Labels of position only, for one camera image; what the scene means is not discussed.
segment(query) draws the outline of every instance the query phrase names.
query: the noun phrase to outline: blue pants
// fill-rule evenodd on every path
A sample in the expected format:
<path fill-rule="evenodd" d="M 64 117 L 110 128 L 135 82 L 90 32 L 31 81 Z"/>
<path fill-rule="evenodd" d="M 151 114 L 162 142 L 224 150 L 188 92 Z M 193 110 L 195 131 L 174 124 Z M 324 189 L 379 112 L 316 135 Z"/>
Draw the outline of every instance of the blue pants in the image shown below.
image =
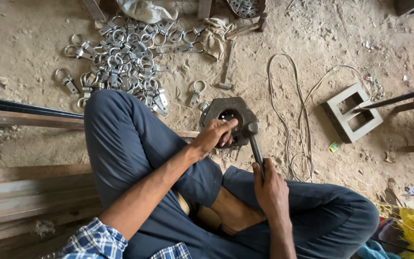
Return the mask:
<path fill-rule="evenodd" d="M 94 93 L 84 116 L 89 158 L 105 208 L 187 145 L 137 98 L 123 92 Z M 298 258 L 346 259 L 378 226 L 376 207 L 356 192 L 332 184 L 287 184 Z M 209 157 L 188 168 L 174 188 L 185 199 L 210 207 L 221 185 L 259 209 L 253 174 L 231 166 L 223 175 Z M 268 258 L 270 228 L 265 221 L 231 237 L 212 234 L 196 226 L 169 191 L 130 239 L 124 258 L 147 259 L 178 242 L 196 259 Z"/>

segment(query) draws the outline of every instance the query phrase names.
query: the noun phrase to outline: bare foot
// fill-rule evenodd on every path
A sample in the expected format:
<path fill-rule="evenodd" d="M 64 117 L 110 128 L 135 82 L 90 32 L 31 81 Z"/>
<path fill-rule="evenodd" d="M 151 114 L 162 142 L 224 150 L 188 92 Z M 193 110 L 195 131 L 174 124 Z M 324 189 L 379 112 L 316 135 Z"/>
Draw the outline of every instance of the bare foot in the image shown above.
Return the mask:
<path fill-rule="evenodd" d="M 223 230 L 229 235 L 266 220 L 262 211 L 257 211 L 244 203 L 238 197 L 220 188 L 217 199 L 210 207 L 223 221 Z"/>

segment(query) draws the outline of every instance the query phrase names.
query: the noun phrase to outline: sandy ground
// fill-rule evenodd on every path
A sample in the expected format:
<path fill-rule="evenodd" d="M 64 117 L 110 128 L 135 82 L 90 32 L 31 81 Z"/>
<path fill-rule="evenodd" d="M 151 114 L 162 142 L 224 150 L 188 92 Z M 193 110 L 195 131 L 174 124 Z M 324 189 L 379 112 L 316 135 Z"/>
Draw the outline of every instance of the sandy ground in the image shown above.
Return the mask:
<path fill-rule="evenodd" d="M 282 50 L 292 56 L 304 96 L 332 67 L 347 64 L 358 68 L 362 77 L 376 73 L 384 90 L 377 90 L 370 83 L 368 86 L 375 96 L 384 91 L 384 100 L 414 90 L 414 15 L 398 18 L 392 0 L 296 0 L 286 12 L 289 3 L 269 0 L 268 29 L 262 34 L 249 33 L 237 38 L 230 73 L 233 91 L 217 88 L 224 76 L 225 60 L 215 63 L 204 54 L 173 53 L 166 54 L 159 64 L 173 70 L 160 73 L 169 100 L 170 116 L 164 120 L 167 125 L 198 130 L 200 111 L 188 107 L 187 102 L 192 83 L 204 80 L 208 86 L 201 101 L 244 98 L 260 119 L 262 130 L 258 139 L 262 154 L 273 158 L 278 170 L 291 179 L 285 166 L 287 134 L 270 104 L 266 75 L 269 58 Z M 227 10 L 222 12 L 230 16 Z M 250 24 L 233 21 L 241 26 Z M 194 16 L 186 16 L 180 24 L 192 28 L 200 22 Z M 80 75 L 87 72 L 87 60 L 62 55 L 62 48 L 74 33 L 82 33 L 95 42 L 100 39 L 78 1 L 0 0 L 0 75 L 9 78 L 8 84 L 0 88 L 0 98 L 82 112 L 76 107 L 78 97 L 53 78 L 56 68 L 67 67 L 79 85 Z M 362 41 L 368 41 L 371 49 L 362 46 Z M 297 121 L 300 102 L 293 69 L 284 57 L 279 57 L 272 73 L 275 105 L 292 133 L 292 157 L 301 152 Z M 409 82 L 403 82 L 404 75 Z M 322 83 L 308 103 L 314 165 L 320 172 L 314 175 L 314 182 L 343 185 L 377 200 L 376 195 L 381 195 L 388 179 L 393 178 L 397 195 L 405 194 L 405 186 L 414 186 L 414 153 L 397 150 L 414 144 L 414 111 L 385 120 L 354 144 L 343 144 L 319 106 L 359 80 L 349 69 L 340 69 Z M 390 110 L 386 107 L 379 112 L 385 119 Z M 339 150 L 332 153 L 328 146 L 334 141 Z M 386 151 L 397 154 L 396 163 L 385 161 Z M 253 160 L 250 146 L 243 147 L 237 157 L 236 150 L 221 150 L 211 157 L 224 170 L 230 165 L 250 170 Z M 88 163 L 82 131 L 0 128 L 0 167 L 70 163 Z M 301 161 L 295 165 L 299 177 L 306 179 L 306 173 L 300 171 Z"/>

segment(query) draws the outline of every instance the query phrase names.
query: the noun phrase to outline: person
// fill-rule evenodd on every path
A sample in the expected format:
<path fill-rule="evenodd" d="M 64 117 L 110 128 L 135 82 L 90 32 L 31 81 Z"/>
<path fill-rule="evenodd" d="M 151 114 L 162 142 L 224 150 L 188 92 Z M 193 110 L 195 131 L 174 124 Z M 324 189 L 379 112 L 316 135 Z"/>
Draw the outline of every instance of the person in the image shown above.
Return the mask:
<path fill-rule="evenodd" d="M 265 177 L 207 154 L 231 144 L 237 120 L 212 120 L 191 144 L 134 96 L 94 93 L 84 114 L 87 150 L 105 208 L 63 248 L 64 258 L 345 259 L 369 239 L 376 207 L 347 188 L 284 180 L 264 159 Z M 211 208 L 217 233 L 198 227 L 175 192 Z"/>

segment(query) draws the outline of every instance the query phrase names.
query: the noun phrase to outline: blue checkered shirt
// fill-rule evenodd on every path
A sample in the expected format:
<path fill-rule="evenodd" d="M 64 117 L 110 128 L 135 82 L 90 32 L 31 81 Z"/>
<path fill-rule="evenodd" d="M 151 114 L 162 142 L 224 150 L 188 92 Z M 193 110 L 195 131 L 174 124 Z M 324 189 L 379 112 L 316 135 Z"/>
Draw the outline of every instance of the blue checkered shirt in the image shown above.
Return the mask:
<path fill-rule="evenodd" d="M 127 241 L 115 229 L 94 218 L 69 238 L 63 259 L 121 259 Z M 184 243 L 164 248 L 150 259 L 191 259 Z"/>

